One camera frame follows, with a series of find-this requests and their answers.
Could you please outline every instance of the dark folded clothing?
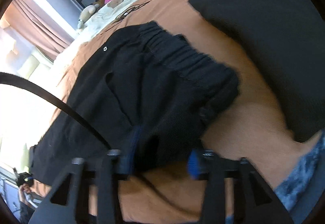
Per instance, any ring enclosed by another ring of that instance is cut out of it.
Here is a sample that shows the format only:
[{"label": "dark folded clothing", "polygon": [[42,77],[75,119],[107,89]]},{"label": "dark folded clothing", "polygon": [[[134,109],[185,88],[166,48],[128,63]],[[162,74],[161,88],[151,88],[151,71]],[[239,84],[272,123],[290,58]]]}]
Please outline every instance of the dark folded clothing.
[{"label": "dark folded clothing", "polygon": [[[135,166],[146,170],[186,158],[237,94],[232,69],[150,22],[112,34],[82,67],[67,104],[113,149],[123,150],[132,129],[142,126]],[[35,146],[30,171],[51,185],[72,158],[92,160],[106,151],[61,112]]]},{"label": "dark folded clothing", "polygon": [[325,128],[325,24],[310,0],[189,0],[238,40],[276,94],[295,140]]}]

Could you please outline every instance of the bed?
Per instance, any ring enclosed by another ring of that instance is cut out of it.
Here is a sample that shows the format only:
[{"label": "bed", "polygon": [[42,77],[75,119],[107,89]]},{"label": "bed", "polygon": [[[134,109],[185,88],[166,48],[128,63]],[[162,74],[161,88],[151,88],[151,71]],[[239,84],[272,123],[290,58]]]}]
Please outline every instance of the bed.
[{"label": "bed", "polygon": [[[131,2],[142,4],[150,0],[134,1]],[[239,73],[240,95],[210,125],[203,142],[207,148],[223,157],[248,157],[271,187],[279,186],[290,175],[300,157],[314,148],[321,132],[305,143],[295,142],[293,133],[286,128],[276,96],[243,48],[206,22],[187,0],[151,0],[118,25],[109,24],[131,2],[123,2],[107,17],[99,11],[82,34],[57,58],[51,69],[56,83],[52,92],[66,102],[81,67],[113,32],[154,20],[173,35],[185,35],[194,48]],[[55,110],[52,120],[59,112]],[[198,219],[205,183],[191,180],[186,173],[185,163],[151,170],[144,175],[168,201],[139,179],[131,177],[130,181],[121,183],[119,192],[126,221],[182,223]],[[45,195],[48,189],[35,181],[35,191],[40,195]],[[233,213],[231,180],[226,181],[226,194],[226,211],[230,216]],[[91,201],[92,214],[95,214],[95,203],[95,200]]]}]

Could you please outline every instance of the plush toy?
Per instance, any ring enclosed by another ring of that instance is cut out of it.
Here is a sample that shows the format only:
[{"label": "plush toy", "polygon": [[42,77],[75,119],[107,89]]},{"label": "plush toy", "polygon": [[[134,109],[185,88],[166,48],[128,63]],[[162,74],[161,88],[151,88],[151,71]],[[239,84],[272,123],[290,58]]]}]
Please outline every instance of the plush toy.
[{"label": "plush toy", "polygon": [[95,4],[95,5],[89,5],[88,7],[86,7],[79,16],[79,21],[78,21],[78,29],[82,29],[83,25],[85,24],[85,22],[87,20],[90,19],[91,16],[94,15],[94,13],[96,12],[96,9],[98,9],[100,7],[99,4]]}]

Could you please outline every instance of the white blanket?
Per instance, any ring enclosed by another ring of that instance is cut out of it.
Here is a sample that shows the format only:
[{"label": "white blanket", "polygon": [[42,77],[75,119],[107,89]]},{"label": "white blanket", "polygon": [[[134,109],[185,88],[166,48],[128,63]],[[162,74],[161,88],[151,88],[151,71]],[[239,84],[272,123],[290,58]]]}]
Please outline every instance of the white blanket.
[{"label": "white blanket", "polygon": [[105,5],[86,22],[87,27],[80,33],[80,35],[72,42],[68,48],[66,48],[61,54],[58,55],[54,61],[54,65],[50,70],[53,86],[56,86],[61,80],[64,72],[76,56],[80,45],[92,40],[119,14],[124,12],[136,1],[137,0],[125,0],[114,9],[109,8],[107,5]]}]

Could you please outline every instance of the dark sleeve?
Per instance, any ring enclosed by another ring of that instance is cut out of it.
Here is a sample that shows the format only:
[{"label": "dark sleeve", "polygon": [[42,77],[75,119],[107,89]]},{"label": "dark sleeve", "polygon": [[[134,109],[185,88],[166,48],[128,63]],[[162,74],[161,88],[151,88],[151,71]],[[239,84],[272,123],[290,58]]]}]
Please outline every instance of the dark sleeve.
[{"label": "dark sleeve", "polygon": [[30,208],[29,206],[25,205],[23,202],[20,202],[20,222],[22,224],[28,224],[31,216],[34,213],[34,210],[32,208]]}]

